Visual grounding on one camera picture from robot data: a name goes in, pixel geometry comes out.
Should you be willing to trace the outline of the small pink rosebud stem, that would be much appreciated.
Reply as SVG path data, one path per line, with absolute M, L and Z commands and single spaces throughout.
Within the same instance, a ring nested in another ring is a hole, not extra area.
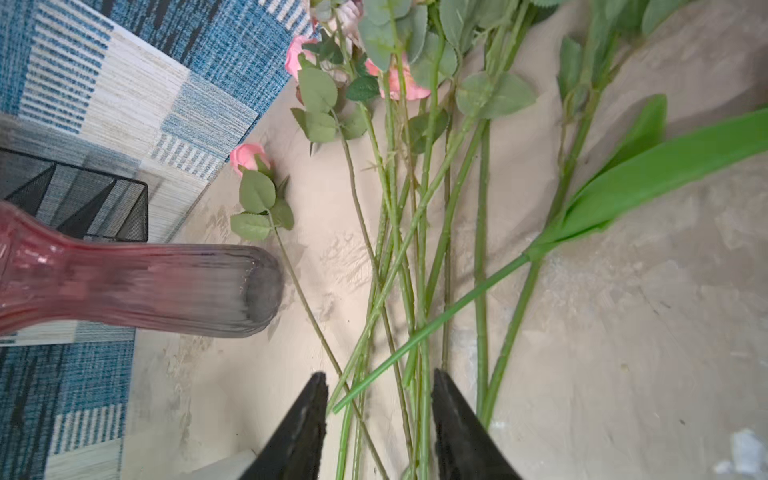
M 241 144 L 235 147 L 229 154 L 230 164 L 238 176 L 241 177 L 241 186 L 239 189 L 239 201 L 244 208 L 244 212 L 235 215 L 232 220 L 232 230 L 244 239 L 256 240 L 264 239 L 269 236 L 266 231 L 274 231 L 274 236 L 280 247 L 284 264 L 303 305 L 306 315 L 311 322 L 313 329 L 321 342 L 326 356 L 331 362 L 336 374 L 339 376 L 340 384 L 347 389 L 345 382 L 340 379 L 341 368 L 333 354 L 326 337 L 321 330 L 319 323 L 312 312 L 312 309 L 306 299 L 300 281 L 293 268 L 285 245 L 282 241 L 278 229 L 291 230 L 294 225 L 293 214 L 284 200 L 284 195 L 279 192 L 280 188 L 274 181 L 274 171 L 271 168 L 270 161 L 265 157 L 266 152 L 259 144 Z M 255 216 L 266 216 L 267 220 L 256 220 Z M 349 444 L 349 430 L 351 418 L 357 420 L 357 430 L 361 435 L 362 442 L 368 447 L 373 458 L 374 464 L 379 468 L 383 479 L 389 479 L 386 470 L 383 467 L 381 457 L 372 442 L 367 426 L 363 419 L 363 414 L 357 405 L 353 402 L 352 407 L 348 407 L 351 413 L 345 413 L 340 436 L 339 457 L 337 460 L 337 479 L 344 479 L 347 467 L 347 450 Z

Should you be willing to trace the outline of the white ribbed ceramic vase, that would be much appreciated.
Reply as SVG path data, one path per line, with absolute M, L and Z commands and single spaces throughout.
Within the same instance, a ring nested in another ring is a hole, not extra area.
M 241 451 L 235 455 L 183 473 L 178 476 L 182 480 L 238 480 L 256 461 L 252 450 Z

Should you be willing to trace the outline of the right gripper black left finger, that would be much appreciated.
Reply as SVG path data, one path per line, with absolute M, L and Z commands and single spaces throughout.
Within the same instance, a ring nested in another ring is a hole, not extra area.
M 240 479 L 317 479 L 326 436 L 328 396 L 325 373 L 313 373 Z

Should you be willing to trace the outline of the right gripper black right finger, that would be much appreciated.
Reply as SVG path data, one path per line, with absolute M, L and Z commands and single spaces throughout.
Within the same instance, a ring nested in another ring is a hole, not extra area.
M 434 370 L 432 410 L 440 479 L 522 479 L 441 369 Z

